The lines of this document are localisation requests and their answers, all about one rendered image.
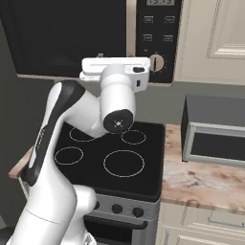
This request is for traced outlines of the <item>black microwave oven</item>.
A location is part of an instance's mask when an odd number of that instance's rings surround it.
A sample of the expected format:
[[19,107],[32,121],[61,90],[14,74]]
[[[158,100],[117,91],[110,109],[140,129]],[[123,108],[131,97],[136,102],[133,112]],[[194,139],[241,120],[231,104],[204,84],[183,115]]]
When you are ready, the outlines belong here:
[[182,0],[137,0],[136,53],[151,60],[151,83],[173,80]]

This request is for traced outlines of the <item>cream base cupboard door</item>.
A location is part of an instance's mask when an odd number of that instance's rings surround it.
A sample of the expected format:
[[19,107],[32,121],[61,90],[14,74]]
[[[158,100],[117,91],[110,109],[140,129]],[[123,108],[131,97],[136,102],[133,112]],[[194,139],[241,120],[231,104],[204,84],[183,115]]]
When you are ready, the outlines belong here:
[[159,234],[156,245],[245,245],[245,240],[207,234]]

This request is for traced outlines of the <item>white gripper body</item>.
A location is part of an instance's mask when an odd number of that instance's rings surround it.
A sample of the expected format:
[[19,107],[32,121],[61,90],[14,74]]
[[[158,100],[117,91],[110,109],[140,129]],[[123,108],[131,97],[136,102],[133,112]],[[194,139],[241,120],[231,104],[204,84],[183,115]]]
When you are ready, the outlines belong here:
[[99,81],[103,70],[110,65],[120,64],[133,78],[148,80],[150,59],[148,57],[89,57],[81,62],[79,78],[84,81]]

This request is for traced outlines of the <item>cream drawer front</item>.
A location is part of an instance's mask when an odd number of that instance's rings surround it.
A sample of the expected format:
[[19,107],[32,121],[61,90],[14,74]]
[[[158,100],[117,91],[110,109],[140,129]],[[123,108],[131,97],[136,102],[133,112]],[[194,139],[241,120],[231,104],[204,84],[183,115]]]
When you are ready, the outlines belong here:
[[161,203],[159,221],[165,226],[245,240],[245,229],[209,223],[208,218],[237,225],[245,224],[245,215]]

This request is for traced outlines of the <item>black oven door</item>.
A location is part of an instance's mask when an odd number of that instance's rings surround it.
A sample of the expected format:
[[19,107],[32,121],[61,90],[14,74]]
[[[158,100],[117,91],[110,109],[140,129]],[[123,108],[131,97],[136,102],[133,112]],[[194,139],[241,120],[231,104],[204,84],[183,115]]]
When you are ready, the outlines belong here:
[[84,221],[84,224],[99,245],[154,245],[157,219],[147,222],[144,230],[132,230],[88,221]]

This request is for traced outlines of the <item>cream wall cupboard door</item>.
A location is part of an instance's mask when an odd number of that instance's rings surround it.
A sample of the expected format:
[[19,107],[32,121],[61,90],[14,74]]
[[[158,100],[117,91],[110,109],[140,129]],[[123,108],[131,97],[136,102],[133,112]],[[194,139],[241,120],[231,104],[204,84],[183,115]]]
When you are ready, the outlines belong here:
[[245,0],[183,0],[174,79],[245,85]]

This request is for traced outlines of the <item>grey toaster oven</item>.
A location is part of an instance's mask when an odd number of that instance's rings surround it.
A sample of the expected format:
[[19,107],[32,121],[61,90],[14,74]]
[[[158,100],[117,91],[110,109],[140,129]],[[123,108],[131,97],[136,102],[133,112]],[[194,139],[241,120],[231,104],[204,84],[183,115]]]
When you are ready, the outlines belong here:
[[182,160],[245,167],[245,99],[186,95]]

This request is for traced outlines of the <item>black glass hob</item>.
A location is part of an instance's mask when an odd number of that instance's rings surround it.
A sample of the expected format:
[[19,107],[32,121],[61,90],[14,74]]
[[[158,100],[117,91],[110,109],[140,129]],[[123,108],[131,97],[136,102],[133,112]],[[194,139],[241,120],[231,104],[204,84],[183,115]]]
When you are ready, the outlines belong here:
[[135,122],[122,134],[94,139],[70,124],[62,126],[55,163],[74,185],[97,193],[155,202],[162,189],[165,127]]

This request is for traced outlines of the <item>silver oven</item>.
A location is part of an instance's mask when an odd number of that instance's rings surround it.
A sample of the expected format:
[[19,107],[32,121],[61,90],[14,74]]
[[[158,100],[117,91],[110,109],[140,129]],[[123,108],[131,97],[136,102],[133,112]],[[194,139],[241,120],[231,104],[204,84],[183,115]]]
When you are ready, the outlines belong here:
[[[100,202],[100,207],[86,215],[132,224],[139,224],[141,221],[151,221],[157,219],[158,224],[160,200],[157,200],[156,202],[146,202],[103,194],[98,194],[97,198]],[[114,204],[119,204],[122,206],[121,213],[115,214],[112,212],[112,206]],[[142,217],[134,216],[132,213],[134,208],[141,208],[144,211],[144,215]]]

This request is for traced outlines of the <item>black microwave door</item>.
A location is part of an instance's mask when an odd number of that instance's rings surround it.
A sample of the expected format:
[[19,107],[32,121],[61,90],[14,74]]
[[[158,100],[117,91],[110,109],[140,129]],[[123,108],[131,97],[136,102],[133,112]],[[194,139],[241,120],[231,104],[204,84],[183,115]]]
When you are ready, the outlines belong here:
[[125,57],[126,0],[0,0],[20,77],[78,78],[86,57]]

